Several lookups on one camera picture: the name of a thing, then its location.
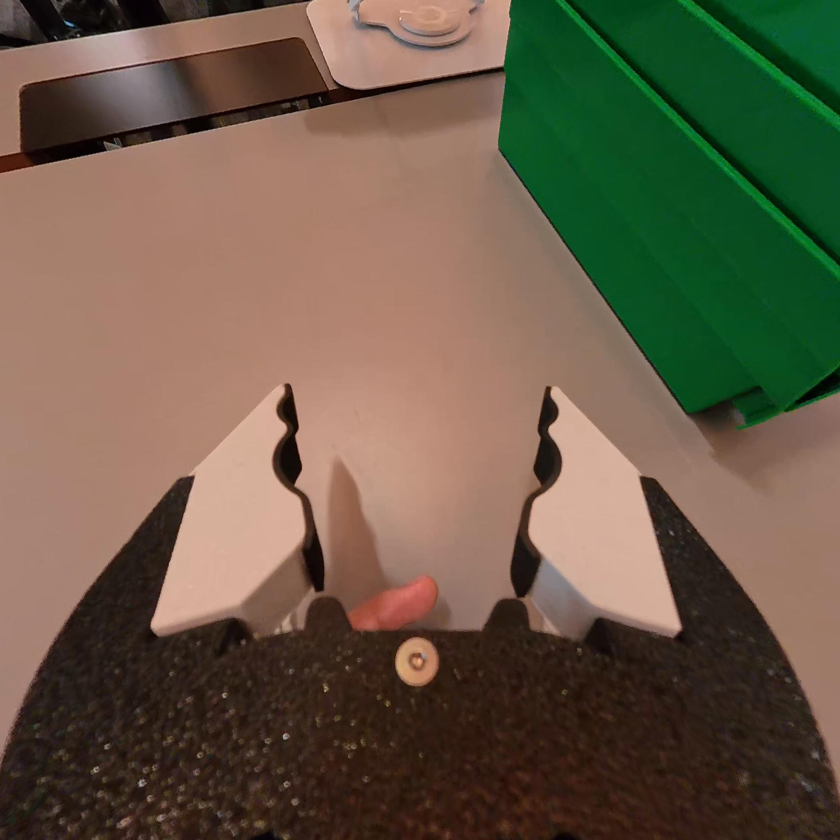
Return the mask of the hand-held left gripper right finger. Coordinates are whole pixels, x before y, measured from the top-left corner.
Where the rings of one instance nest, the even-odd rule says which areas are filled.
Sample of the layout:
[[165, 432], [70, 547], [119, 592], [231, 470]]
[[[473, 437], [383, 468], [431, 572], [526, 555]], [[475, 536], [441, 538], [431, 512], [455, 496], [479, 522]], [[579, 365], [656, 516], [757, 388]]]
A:
[[513, 590], [531, 630], [580, 641], [606, 620], [682, 630], [642, 476], [557, 386], [538, 420], [537, 488], [521, 509]]

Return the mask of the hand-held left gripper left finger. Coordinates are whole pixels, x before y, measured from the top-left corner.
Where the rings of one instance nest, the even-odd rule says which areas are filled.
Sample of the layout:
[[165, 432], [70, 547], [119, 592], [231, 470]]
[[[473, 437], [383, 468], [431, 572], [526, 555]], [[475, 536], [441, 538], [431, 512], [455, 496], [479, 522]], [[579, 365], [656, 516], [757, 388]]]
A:
[[270, 393], [192, 473], [150, 622], [167, 637], [235, 620], [254, 636], [302, 630], [324, 586], [291, 385]]

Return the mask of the person's left hand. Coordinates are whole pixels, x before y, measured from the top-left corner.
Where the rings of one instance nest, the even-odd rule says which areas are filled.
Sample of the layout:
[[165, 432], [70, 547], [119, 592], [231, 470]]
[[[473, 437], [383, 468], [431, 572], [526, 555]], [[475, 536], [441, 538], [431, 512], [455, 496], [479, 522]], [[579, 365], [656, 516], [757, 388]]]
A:
[[390, 632], [423, 620], [438, 601], [438, 584], [421, 575], [408, 584], [384, 591], [349, 613], [359, 632]]

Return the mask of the white sign bracket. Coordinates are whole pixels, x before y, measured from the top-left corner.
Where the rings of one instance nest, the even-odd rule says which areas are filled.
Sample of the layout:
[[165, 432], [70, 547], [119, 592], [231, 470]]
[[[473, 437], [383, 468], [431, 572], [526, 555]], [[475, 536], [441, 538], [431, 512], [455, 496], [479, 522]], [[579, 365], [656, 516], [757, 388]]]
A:
[[471, 33], [483, 1], [349, 1], [356, 24], [386, 29], [412, 46], [443, 48]]

